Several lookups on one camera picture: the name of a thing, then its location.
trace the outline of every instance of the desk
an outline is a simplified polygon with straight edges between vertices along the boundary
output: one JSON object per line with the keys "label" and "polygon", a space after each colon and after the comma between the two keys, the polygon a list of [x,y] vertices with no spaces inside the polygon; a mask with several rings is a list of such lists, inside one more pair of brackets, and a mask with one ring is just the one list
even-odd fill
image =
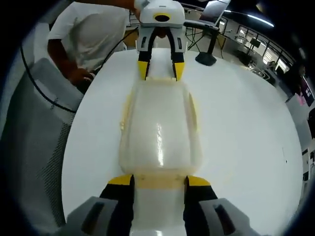
{"label": "desk", "polygon": [[[207,67],[185,54],[182,80],[192,93],[200,124],[207,179],[262,235],[279,233],[296,211],[302,188],[298,135],[276,89],[250,71],[218,58]],[[153,49],[149,76],[172,76],[169,49]],[[78,109],[63,161],[64,213],[122,174],[118,165],[123,104],[139,78],[135,50],[114,53]]]}

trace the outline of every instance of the ceiling light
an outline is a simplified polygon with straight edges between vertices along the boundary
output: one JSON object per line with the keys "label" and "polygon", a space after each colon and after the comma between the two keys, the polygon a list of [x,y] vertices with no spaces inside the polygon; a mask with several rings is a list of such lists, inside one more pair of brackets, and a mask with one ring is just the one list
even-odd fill
{"label": "ceiling light", "polygon": [[249,14],[247,14],[247,16],[249,16],[249,17],[251,17],[251,18],[253,18],[253,19],[256,19],[256,20],[258,20],[258,21],[261,21],[261,22],[263,22],[263,23],[265,23],[265,24],[267,24],[267,25],[269,25],[269,26],[271,26],[271,27],[274,27],[274,25],[271,24],[271,23],[268,22],[268,21],[265,21],[265,20],[263,20],[263,19],[260,19],[260,18],[258,18],[258,17],[252,16],[252,15],[249,15]]}

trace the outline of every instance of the black stand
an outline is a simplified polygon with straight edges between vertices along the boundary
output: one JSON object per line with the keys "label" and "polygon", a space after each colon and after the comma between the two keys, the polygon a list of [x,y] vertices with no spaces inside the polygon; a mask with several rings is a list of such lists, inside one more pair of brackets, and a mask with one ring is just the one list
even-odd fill
{"label": "black stand", "polygon": [[199,55],[196,57],[196,61],[200,64],[206,65],[206,66],[212,66],[214,63],[217,62],[217,59],[212,55],[213,49],[216,45],[217,36],[219,34],[219,30],[213,30],[210,45],[208,48],[208,51],[200,52]]}

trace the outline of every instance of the gray mesh chair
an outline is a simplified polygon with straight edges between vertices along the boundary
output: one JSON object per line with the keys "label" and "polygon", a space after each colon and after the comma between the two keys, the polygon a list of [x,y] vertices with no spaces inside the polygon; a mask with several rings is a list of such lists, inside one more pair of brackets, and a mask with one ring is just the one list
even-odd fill
{"label": "gray mesh chair", "polygon": [[[83,95],[47,60],[31,73],[52,100],[77,110]],[[25,73],[8,109],[1,137],[1,161],[10,190],[40,234],[65,223],[61,196],[63,153],[74,114],[51,105]]]}

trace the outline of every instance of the window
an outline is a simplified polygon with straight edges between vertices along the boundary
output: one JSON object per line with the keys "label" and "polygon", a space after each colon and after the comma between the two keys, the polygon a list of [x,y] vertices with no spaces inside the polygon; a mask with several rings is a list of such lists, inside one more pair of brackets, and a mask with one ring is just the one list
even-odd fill
{"label": "window", "polygon": [[276,66],[276,70],[277,70],[278,67],[280,67],[280,68],[283,70],[284,73],[286,73],[286,72],[290,69],[289,65],[287,65],[287,64],[285,63],[285,61],[283,60],[283,58],[282,58],[282,59],[281,59],[281,58],[279,59],[279,61],[278,61],[278,63],[277,63],[277,66]]}
{"label": "window", "polygon": [[263,56],[269,40],[266,39],[265,37],[262,37],[261,35],[258,35],[257,40],[260,42],[260,46],[259,48],[254,47],[253,50],[257,52],[259,55]]}
{"label": "window", "polygon": [[279,53],[277,53],[276,50],[274,50],[273,48],[268,47],[262,60],[265,64],[267,64],[268,62],[273,60],[276,62],[278,58]]}
{"label": "window", "polygon": [[245,39],[245,36],[246,36],[246,33],[247,33],[247,28],[245,27],[242,27],[240,26],[239,27],[239,30],[238,30],[238,37],[237,37],[237,41],[240,42],[240,43],[244,43],[244,39]]}
{"label": "window", "polygon": [[245,44],[246,47],[250,48],[252,45],[251,45],[251,39],[252,38],[257,38],[257,33],[255,33],[254,31],[251,31],[249,30],[246,34],[246,39],[247,39],[247,42]]}
{"label": "window", "polygon": [[220,23],[219,23],[219,31],[220,33],[223,33],[224,32],[224,29],[225,29],[225,26],[226,26],[226,19],[222,18],[220,20]]}

